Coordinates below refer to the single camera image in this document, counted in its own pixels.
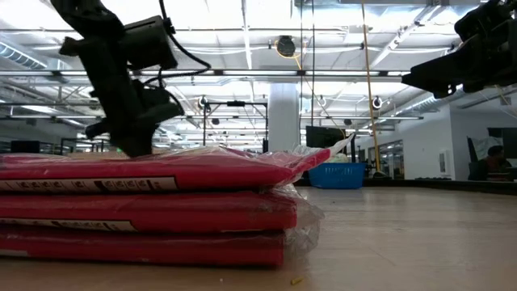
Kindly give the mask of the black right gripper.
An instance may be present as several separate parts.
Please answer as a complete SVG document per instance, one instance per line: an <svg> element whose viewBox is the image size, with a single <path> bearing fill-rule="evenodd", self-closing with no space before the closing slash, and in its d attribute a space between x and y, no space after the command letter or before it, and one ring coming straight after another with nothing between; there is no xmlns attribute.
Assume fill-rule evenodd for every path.
<svg viewBox="0 0 517 291"><path fill-rule="evenodd" d="M432 87L435 99L455 94L460 84L468 93L517 84L517 19L504 21L486 37L471 37L454 53L412 67L401 82Z"/></svg>

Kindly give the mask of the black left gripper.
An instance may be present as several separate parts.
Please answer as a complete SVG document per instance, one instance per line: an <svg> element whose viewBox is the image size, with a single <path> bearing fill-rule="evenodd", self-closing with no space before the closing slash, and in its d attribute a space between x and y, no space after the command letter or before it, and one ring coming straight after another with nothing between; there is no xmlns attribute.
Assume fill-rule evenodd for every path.
<svg viewBox="0 0 517 291"><path fill-rule="evenodd" d="M130 158L152 154L158 125L184 114L168 91L146 88L129 76L128 59L116 42L67 37L60 53L80 58L93 87L90 94L99 100L105 114L100 122L86 128L86 135L109 133L110 144Z"/></svg>

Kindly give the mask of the red popcorn package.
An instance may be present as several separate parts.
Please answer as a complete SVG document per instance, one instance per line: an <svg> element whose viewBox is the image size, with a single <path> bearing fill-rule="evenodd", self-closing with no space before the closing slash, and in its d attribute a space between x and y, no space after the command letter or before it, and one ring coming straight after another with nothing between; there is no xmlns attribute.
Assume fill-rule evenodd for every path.
<svg viewBox="0 0 517 291"><path fill-rule="evenodd" d="M349 143L329 148L299 145L251 154L223 146L172 150L138 158L72 158L0 154L0 192L177 192L253 189L293 183Z"/></svg>
<svg viewBox="0 0 517 291"><path fill-rule="evenodd" d="M146 264L266 266L314 249L318 230L143 234L1 226L0 255Z"/></svg>
<svg viewBox="0 0 517 291"><path fill-rule="evenodd" d="M293 187L265 192L0 196L0 224L141 233L287 230L322 219Z"/></svg>

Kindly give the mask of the person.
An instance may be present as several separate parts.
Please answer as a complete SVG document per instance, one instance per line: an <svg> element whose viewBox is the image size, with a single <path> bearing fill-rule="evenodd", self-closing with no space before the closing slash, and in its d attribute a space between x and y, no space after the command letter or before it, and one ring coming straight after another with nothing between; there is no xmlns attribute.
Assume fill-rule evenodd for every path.
<svg viewBox="0 0 517 291"><path fill-rule="evenodd" d="M488 149L487 156L469 165L469 180L472 181L509 181L512 165L504 157L501 145Z"/></svg>

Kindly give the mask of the black background monitor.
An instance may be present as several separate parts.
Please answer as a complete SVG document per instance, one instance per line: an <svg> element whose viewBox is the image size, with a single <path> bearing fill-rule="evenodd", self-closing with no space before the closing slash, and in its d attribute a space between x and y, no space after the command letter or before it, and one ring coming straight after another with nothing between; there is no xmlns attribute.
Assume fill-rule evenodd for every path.
<svg viewBox="0 0 517 291"><path fill-rule="evenodd" d="M38 154L39 152L39 141L11 141L11 153Z"/></svg>

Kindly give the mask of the blue plastic basket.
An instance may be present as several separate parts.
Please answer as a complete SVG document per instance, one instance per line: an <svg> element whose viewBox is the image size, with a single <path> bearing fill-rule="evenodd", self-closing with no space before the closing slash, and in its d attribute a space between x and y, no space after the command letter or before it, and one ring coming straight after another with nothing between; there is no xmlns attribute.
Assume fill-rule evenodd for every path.
<svg viewBox="0 0 517 291"><path fill-rule="evenodd" d="M309 170L315 188L358 189L363 186L365 163L323 163Z"/></svg>

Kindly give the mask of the black wall screen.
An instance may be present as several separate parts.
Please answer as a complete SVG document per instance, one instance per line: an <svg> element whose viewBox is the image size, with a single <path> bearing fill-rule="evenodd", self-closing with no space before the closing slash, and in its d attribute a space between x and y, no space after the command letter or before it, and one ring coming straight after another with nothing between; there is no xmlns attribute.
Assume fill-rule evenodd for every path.
<svg viewBox="0 0 517 291"><path fill-rule="evenodd" d="M505 155L517 159L517 128L488 128L491 137L501 138Z"/></svg>

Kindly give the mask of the black metal stand frame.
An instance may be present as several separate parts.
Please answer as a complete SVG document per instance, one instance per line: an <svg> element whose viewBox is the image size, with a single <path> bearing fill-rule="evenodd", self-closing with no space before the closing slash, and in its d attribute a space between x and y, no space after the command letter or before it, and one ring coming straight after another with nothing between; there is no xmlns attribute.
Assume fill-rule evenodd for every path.
<svg viewBox="0 0 517 291"><path fill-rule="evenodd" d="M226 102L210 102L206 98L202 98L203 100L203 141L202 144L206 145L207 138L207 119L208 119L208 108L212 105L215 107L210 111L214 113L220 106L232 107L232 108L246 108L246 106L251 106L264 120L265 120L265 137L263 138L262 148L263 153L269 150L269 114L268 114L268 105L266 103L258 103L258 102L246 102L239 100L232 100Z"/></svg>

